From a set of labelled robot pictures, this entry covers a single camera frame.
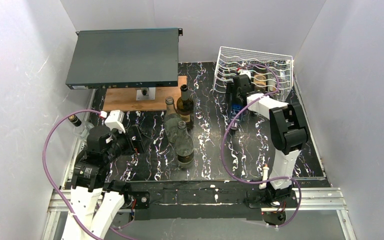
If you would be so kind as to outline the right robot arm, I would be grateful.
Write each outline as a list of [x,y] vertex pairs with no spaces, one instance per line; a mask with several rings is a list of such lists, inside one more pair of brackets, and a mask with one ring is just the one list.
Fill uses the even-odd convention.
[[271,98],[281,86],[279,77],[276,77],[275,81],[273,91],[261,93],[255,91],[250,75],[234,76],[232,83],[228,85],[228,90],[235,101],[239,102],[239,111],[233,115],[228,127],[231,128],[237,123],[237,119],[246,110],[258,113],[269,120],[275,156],[271,173],[266,171],[263,173],[259,188],[280,191],[292,185],[294,166],[309,139],[309,129],[299,103],[288,104]]

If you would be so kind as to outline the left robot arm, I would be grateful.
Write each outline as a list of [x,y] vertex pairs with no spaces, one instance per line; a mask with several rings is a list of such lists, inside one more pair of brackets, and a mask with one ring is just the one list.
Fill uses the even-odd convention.
[[105,125],[93,127],[86,147],[74,166],[63,240],[103,239],[118,210],[128,199],[129,184],[113,180],[106,184],[112,162],[120,156],[145,152],[144,135],[136,124],[126,131]]

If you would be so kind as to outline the clear glass bottle gold label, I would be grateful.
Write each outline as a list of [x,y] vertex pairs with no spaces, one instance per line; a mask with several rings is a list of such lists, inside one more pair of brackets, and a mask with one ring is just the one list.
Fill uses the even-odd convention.
[[194,142],[188,133],[186,122],[183,120],[177,125],[174,149],[180,166],[187,166],[194,160]]

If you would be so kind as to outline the blue rectangular glass bottle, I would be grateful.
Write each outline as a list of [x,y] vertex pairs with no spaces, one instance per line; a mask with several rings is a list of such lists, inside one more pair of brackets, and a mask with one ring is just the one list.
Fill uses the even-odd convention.
[[243,101],[237,101],[237,100],[232,100],[231,103],[229,104],[229,120],[230,123],[232,123],[231,130],[236,131],[240,124],[244,120],[244,113],[241,113],[235,120],[235,116],[238,115],[238,113],[246,106],[247,104],[244,103]]

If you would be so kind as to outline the dark green bottle silver neck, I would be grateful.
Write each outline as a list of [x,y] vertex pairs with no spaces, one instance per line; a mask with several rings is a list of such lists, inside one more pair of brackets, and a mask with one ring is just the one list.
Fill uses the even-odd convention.
[[258,91],[268,92],[268,80],[267,77],[263,74],[255,74],[252,78],[254,88]]

